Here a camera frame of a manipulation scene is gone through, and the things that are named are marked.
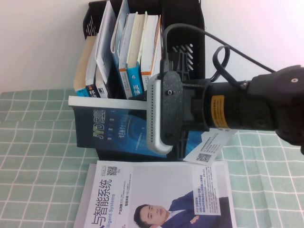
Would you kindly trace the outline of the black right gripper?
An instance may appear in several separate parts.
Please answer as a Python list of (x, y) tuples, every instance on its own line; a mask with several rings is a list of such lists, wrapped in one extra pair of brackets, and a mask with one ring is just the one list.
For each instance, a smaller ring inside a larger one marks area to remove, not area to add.
[[(183, 51), (177, 53), (178, 60), (176, 70), (182, 80), (182, 104), (183, 117), (181, 127), (181, 137), (178, 140), (175, 151), (177, 157), (182, 159), (186, 156), (186, 142), (190, 138), (189, 132), (208, 132), (210, 127), (206, 120), (206, 101), (207, 88), (210, 86), (209, 79), (190, 79), (190, 71), (188, 70), (188, 55)], [(130, 97), (129, 100), (147, 101), (147, 93)], [(146, 110), (130, 110), (129, 115), (147, 119)]]

